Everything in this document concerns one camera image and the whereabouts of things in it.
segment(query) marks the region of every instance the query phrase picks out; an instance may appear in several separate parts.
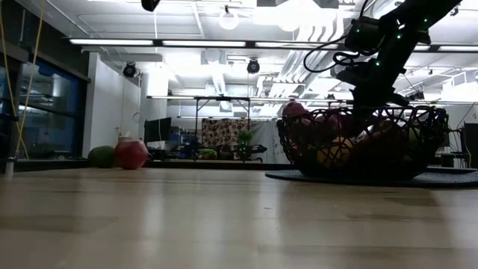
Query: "ceiling light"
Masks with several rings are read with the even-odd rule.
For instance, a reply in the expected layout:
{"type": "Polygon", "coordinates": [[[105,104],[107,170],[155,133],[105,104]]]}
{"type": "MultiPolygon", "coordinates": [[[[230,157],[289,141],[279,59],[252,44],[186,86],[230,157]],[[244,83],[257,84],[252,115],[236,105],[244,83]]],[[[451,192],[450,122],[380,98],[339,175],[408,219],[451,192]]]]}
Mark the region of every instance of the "ceiling light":
{"type": "Polygon", "coordinates": [[[243,61],[245,63],[247,60],[249,60],[249,57],[241,56],[241,55],[227,55],[227,60],[228,61],[243,61]]]}
{"type": "Polygon", "coordinates": [[[478,52],[478,46],[441,46],[440,52],[478,52]]]}
{"type": "Polygon", "coordinates": [[[334,100],[334,99],[296,99],[296,101],[298,101],[298,102],[325,102],[325,103],[342,102],[342,101],[334,100]]]}
{"type": "Polygon", "coordinates": [[[165,40],[164,46],[182,46],[182,47],[232,47],[242,48],[246,46],[244,41],[201,41],[201,40],[165,40]]]}
{"type": "Polygon", "coordinates": [[[281,30],[289,32],[297,30],[299,26],[300,25],[296,19],[287,19],[279,24],[279,28],[281,28],[281,30]]]}
{"type": "MultiPolygon", "coordinates": [[[[231,119],[231,120],[245,120],[247,117],[216,117],[216,116],[198,116],[198,119],[231,119]]],[[[178,119],[196,119],[195,116],[178,116],[178,119]]]]}
{"type": "Polygon", "coordinates": [[[153,46],[152,40],[71,39],[74,45],[95,46],[153,46]]]}
{"type": "Polygon", "coordinates": [[[226,30],[233,30],[239,25],[239,16],[235,12],[230,12],[226,5],[225,10],[219,15],[219,26],[226,30]]]}
{"type": "Polygon", "coordinates": [[[277,117],[250,117],[251,120],[277,120],[277,117]]]}
{"type": "Polygon", "coordinates": [[[141,3],[141,0],[88,0],[88,1],[103,1],[103,2],[116,2],[116,3],[141,3]]]}
{"type": "Polygon", "coordinates": [[[147,96],[147,98],[150,99],[168,99],[168,100],[174,100],[174,99],[194,99],[192,96],[147,96]]]}
{"type": "Polygon", "coordinates": [[[251,101],[287,102],[289,98],[251,98],[251,101]]]}
{"type": "Polygon", "coordinates": [[[416,45],[414,52],[425,52],[430,49],[430,46],[416,45]]]}
{"type": "MultiPolygon", "coordinates": [[[[315,49],[322,43],[307,43],[307,42],[256,42],[255,46],[258,48],[286,48],[286,49],[315,49]]],[[[338,49],[337,44],[331,44],[322,48],[323,50],[338,49]]]]}

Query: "cable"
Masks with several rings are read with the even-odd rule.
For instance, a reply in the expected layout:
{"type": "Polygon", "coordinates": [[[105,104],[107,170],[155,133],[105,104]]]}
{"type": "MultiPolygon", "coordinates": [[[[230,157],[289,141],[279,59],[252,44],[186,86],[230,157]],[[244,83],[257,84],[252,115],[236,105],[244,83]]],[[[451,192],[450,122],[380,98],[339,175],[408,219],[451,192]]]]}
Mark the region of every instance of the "cable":
{"type": "MultiPolygon", "coordinates": [[[[1,44],[3,46],[3,60],[5,62],[5,72],[7,73],[8,92],[10,93],[10,103],[11,103],[11,106],[12,106],[12,112],[13,112],[13,115],[15,117],[17,117],[15,102],[13,100],[12,84],[10,82],[10,71],[9,71],[9,68],[8,68],[7,47],[5,45],[6,42],[5,42],[5,35],[4,35],[2,12],[3,12],[3,9],[1,8],[1,4],[0,4],[0,31],[1,31],[1,44]]],[[[15,124],[16,124],[16,129],[18,130],[18,133],[21,134],[20,125],[19,125],[18,121],[15,122],[15,124]]],[[[22,143],[22,145],[23,145],[23,150],[25,150],[25,157],[27,159],[29,159],[30,157],[28,156],[27,146],[25,145],[25,141],[23,141],[23,138],[22,138],[21,135],[19,135],[19,142],[22,143]]]]}
{"type": "Polygon", "coordinates": [[[325,71],[330,70],[330,69],[334,68],[335,66],[337,66],[337,63],[335,63],[335,64],[333,64],[333,65],[331,65],[330,67],[327,67],[327,68],[325,68],[325,69],[313,70],[313,69],[311,69],[311,68],[309,68],[309,67],[307,66],[307,59],[310,57],[310,55],[312,55],[312,53],[314,53],[314,52],[316,52],[316,51],[322,49],[323,47],[326,47],[326,46],[329,46],[329,45],[338,43],[338,42],[344,40],[346,37],[347,37],[347,36],[344,35],[344,36],[342,36],[342,37],[339,37],[339,38],[336,39],[336,40],[332,40],[332,41],[330,41],[330,42],[328,42],[328,43],[325,43],[325,44],[322,44],[322,45],[318,46],[318,47],[315,48],[315,49],[312,49],[312,50],[311,50],[310,52],[308,52],[308,53],[305,55],[305,57],[304,57],[304,61],[303,61],[304,68],[305,68],[307,71],[312,72],[312,73],[321,73],[321,72],[325,72],[325,71]]]}
{"type": "Polygon", "coordinates": [[[123,129],[122,129],[122,117],[123,117],[123,111],[125,109],[125,80],[126,78],[124,78],[122,75],[119,75],[121,80],[122,80],[122,95],[121,95],[121,115],[119,116],[119,133],[121,135],[122,132],[123,132],[123,129]]]}
{"type": "Polygon", "coordinates": [[[361,6],[361,10],[360,10],[360,17],[363,17],[364,16],[364,13],[365,13],[365,7],[367,7],[367,3],[368,3],[369,0],[365,0],[364,4],[361,6]]]}
{"type": "Polygon", "coordinates": [[[468,159],[468,168],[471,168],[471,153],[468,147],[466,146],[466,144],[465,144],[465,148],[466,148],[466,151],[468,152],[468,155],[470,156],[468,159]]]}
{"type": "Polygon", "coordinates": [[[473,109],[473,107],[475,106],[476,102],[474,102],[470,109],[468,109],[468,111],[466,112],[466,114],[463,116],[462,120],[460,120],[460,122],[458,123],[458,125],[456,126],[456,128],[458,129],[460,127],[460,124],[462,124],[463,120],[465,120],[466,116],[468,116],[468,114],[470,113],[471,109],[473,109]]]}
{"type": "MultiPolygon", "coordinates": [[[[33,54],[34,66],[37,63],[38,47],[40,46],[40,37],[42,34],[42,26],[43,26],[43,15],[45,15],[45,3],[46,3],[46,0],[42,0],[42,10],[40,14],[40,25],[38,26],[37,43],[35,44],[35,52],[33,54]]],[[[20,133],[19,133],[20,137],[22,137],[23,127],[25,127],[25,119],[27,118],[27,107],[28,107],[28,100],[30,99],[31,86],[33,85],[33,76],[34,76],[34,72],[32,72],[30,75],[30,83],[28,85],[28,92],[27,92],[27,97],[25,100],[25,110],[23,111],[22,124],[20,125],[20,133]]],[[[18,154],[18,151],[20,148],[20,141],[21,139],[19,139],[18,144],[16,145],[16,155],[18,154]]]]}
{"type": "MultiPolygon", "coordinates": [[[[363,17],[364,16],[364,12],[365,12],[365,8],[367,7],[367,3],[369,2],[369,0],[365,0],[364,4],[361,6],[361,10],[360,10],[360,16],[359,18],[363,17]]],[[[312,49],[310,52],[308,52],[305,57],[304,57],[304,61],[303,61],[303,66],[304,68],[309,71],[309,72],[312,72],[312,73],[322,73],[322,72],[325,72],[327,70],[330,70],[334,67],[336,67],[337,65],[341,65],[341,66],[344,66],[344,67],[354,67],[354,66],[357,66],[359,64],[365,64],[365,62],[359,62],[359,63],[356,63],[354,61],[354,59],[358,59],[360,57],[360,55],[365,55],[365,56],[371,56],[371,55],[374,55],[376,54],[376,52],[380,49],[380,48],[377,48],[371,52],[366,52],[366,51],[360,51],[357,53],[357,55],[349,55],[347,53],[344,53],[344,52],[337,52],[334,54],[333,56],[333,60],[335,62],[335,64],[331,65],[330,67],[327,67],[327,68],[324,68],[324,69],[319,69],[319,70],[313,70],[312,68],[309,68],[307,66],[307,59],[312,55],[312,53],[322,49],[323,47],[326,47],[326,46],[329,46],[329,45],[332,45],[332,44],[335,44],[335,43],[338,43],[342,40],[344,40],[345,38],[347,38],[347,35],[343,35],[342,37],[339,37],[338,39],[336,40],[332,40],[328,43],[325,43],[325,44],[322,44],[320,46],[318,46],[317,48],[315,49],[312,49]]]]}
{"type": "MultiPolygon", "coordinates": [[[[418,90],[415,88],[415,86],[412,84],[412,82],[409,80],[409,78],[407,78],[405,74],[403,74],[403,77],[409,82],[409,84],[410,84],[410,86],[412,87],[412,89],[413,89],[416,93],[418,93],[418,90]]],[[[430,104],[429,104],[427,101],[425,101],[425,99],[423,99],[423,101],[425,102],[426,105],[430,106],[430,104]]]]}

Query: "green fruit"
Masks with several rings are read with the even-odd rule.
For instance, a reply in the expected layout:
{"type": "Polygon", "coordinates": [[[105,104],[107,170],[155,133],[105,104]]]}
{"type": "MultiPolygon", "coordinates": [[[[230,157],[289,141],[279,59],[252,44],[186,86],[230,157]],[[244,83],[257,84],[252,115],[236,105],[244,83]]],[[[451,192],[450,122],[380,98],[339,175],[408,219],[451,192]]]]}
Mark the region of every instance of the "green fruit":
{"type": "Polygon", "coordinates": [[[93,167],[112,168],[114,166],[114,148],[112,146],[98,146],[90,151],[88,161],[93,167]]]}

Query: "yellow rope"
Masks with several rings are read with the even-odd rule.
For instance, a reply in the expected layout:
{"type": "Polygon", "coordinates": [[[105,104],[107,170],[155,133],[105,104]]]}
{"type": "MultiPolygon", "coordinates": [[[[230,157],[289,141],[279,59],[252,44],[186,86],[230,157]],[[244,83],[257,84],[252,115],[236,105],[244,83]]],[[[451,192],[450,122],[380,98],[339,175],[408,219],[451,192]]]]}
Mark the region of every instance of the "yellow rope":
{"type": "MultiPolygon", "coordinates": [[[[33,54],[33,66],[35,66],[36,63],[37,63],[38,46],[40,45],[40,37],[41,37],[41,34],[42,34],[42,26],[43,26],[43,14],[45,13],[45,3],[46,3],[46,0],[42,0],[42,10],[41,10],[41,14],[40,14],[40,26],[38,26],[37,43],[35,44],[35,52],[33,54]]],[[[27,98],[25,100],[25,110],[23,111],[22,125],[20,126],[20,133],[19,133],[20,137],[22,137],[23,127],[25,127],[25,119],[27,117],[28,100],[30,99],[31,85],[33,84],[33,76],[34,76],[34,72],[32,72],[30,74],[30,84],[28,85],[27,98]]],[[[20,141],[16,145],[16,154],[18,154],[19,148],[20,148],[20,141]]]]}
{"type": "MultiPolygon", "coordinates": [[[[12,105],[12,111],[13,111],[13,115],[16,117],[16,115],[17,115],[16,114],[16,107],[15,107],[15,102],[13,100],[12,84],[10,82],[10,72],[9,72],[9,69],[8,69],[7,47],[5,45],[5,34],[4,34],[2,11],[3,11],[3,9],[1,8],[1,4],[0,4],[0,31],[1,31],[1,44],[3,45],[3,60],[5,62],[5,71],[7,73],[7,84],[8,84],[8,91],[10,92],[10,102],[11,102],[11,105],[12,105]]],[[[18,122],[15,122],[15,124],[16,124],[16,129],[18,130],[18,133],[21,134],[20,125],[18,124],[18,122]]],[[[26,155],[27,159],[29,159],[28,150],[27,150],[27,147],[26,147],[25,142],[23,141],[21,135],[19,135],[19,142],[22,143],[23,149],[25,150],[25,155],[26,155]]]]}

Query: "wire fruit basket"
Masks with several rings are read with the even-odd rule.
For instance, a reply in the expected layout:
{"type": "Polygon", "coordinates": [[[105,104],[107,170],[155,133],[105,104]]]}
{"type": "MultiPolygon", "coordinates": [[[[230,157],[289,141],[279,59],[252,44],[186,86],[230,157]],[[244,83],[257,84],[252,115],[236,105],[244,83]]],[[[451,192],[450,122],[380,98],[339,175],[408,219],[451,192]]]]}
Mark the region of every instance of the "wire fruit basket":
{"type": "Polygon", "coordinates": [[[426,169],[448,135],[448,115],[429,106],[318,109],[277,126],[304,175],[404,180],[426,169]]]}

